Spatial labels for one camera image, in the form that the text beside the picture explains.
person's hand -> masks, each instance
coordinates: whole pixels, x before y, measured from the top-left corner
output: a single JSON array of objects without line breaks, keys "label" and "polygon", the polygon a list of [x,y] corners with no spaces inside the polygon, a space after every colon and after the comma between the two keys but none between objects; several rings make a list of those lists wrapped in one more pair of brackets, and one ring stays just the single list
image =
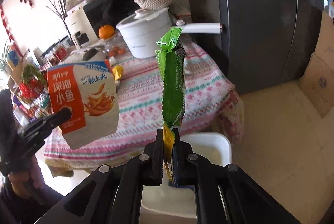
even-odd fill
[{"label": "person's hand", "polygon": [[31,158],[30,165],[31,167],[29,171],[11,173],[8,175],[14,193],[23,199],[28,199],[32,196],[29,191],[24,188],[23,184],[28,181],[29,178],[33,180],[33,184],[36,189],[42,189],[45,186],[41,168],[39,167],[35,156]]}]

yellow object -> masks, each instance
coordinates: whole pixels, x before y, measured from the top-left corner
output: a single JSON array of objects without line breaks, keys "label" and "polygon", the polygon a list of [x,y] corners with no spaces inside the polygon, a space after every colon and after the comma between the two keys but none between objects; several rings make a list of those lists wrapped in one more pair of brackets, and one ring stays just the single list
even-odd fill
[{"label": "yellow object", "polygon": [[113,68],[113,74],[115,76],[115,80],[119,80],[120,78],[122,78],[123,71],[124,69],[120,65],[117,65]]},{"label": "yellow object", "polygon": [[173,181],[173,167],[171,166],[171,159],[172,159],[172,150],[174,146],[175,136],[169,127],[164,123],[163,125],[163,138],[164,138],[164,159],[165,159],[165,167],[167,171],[167,175],[170,181]]},{"label": "yellow object", "polygon": [[99,28],[99,37],[101,39],[108,39],[114,33],[114,27],[111,25],[105,25]]}]

pink patterned tablecloth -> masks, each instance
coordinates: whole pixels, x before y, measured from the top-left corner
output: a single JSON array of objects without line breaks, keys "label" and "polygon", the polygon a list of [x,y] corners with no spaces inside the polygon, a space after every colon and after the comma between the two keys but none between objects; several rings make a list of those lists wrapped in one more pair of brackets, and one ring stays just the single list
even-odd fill
[{"label": "pink patterned tablecloth", "polygon": [[[183,43],[185,115],[180,134],[198,132],[213,120],[231,143],[243,135],[243,103],[211,57],[192,41]],[[162,125],[162,81],[156,58],[136,59],[130,52],[118,64],[124,68],[117,89],[120,116],[117,132],[71,150],[59,130],[46,141],[46,163],[65,170],[124,164],[154,141]]]}]

orange and white box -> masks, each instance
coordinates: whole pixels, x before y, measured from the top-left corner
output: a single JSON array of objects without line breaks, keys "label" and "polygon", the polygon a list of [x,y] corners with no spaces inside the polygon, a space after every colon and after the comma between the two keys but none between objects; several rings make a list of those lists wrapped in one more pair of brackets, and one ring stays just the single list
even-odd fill
[{"label": "orange and white box", "polygon": [[116,132],[120,111],[107,60],[55,66],[47,71],[47,79],[53,112],[64,107],[72,111],[60,125],[71,149]]}]

cardboard box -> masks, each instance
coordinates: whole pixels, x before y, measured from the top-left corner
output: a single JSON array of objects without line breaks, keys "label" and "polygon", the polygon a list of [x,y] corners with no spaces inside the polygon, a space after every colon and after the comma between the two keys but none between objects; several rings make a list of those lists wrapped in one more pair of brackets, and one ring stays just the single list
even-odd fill
[{"label": "cardboard box", "polygon": [[333,18],[322,13],[321,28],[315,55],[334,72],[334,24]]},{"label": "cardboard box", "polygon": [[119,106],[108,60],[51,67],[47,84],[53,111],[71,110],[71,118],[59,126],[71,149],[116,132]]},{"label": "cardboard box", "polygon": [[314,53],[299,86],[321,117],[334,106],[334,73]]}]

